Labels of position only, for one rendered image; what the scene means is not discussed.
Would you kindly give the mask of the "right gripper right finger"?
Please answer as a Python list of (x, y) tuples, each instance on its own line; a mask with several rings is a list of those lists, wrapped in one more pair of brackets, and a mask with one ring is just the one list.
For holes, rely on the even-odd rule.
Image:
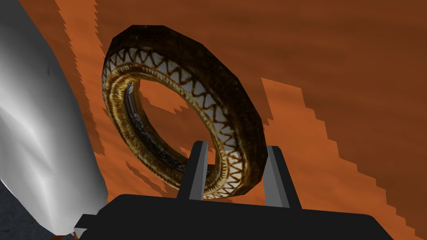
[(281, 149), (268, 145), (268, 159), (263, 174), (267, 206), (302, 209)]

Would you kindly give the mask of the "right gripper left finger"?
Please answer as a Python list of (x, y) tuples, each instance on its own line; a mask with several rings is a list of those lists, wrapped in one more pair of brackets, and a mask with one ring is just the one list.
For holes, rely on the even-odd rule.
[(186, 164), (177, 199), (203, 200), (208, 166), (208, 142), (196, 141)]

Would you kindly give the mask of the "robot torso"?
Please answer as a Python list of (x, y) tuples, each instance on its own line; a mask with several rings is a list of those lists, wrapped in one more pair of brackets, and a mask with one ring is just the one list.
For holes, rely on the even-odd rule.
[(82, 238), (108, 198), (78, 102), (19, 0), (0, 0), (0, 180), (55, 235)]

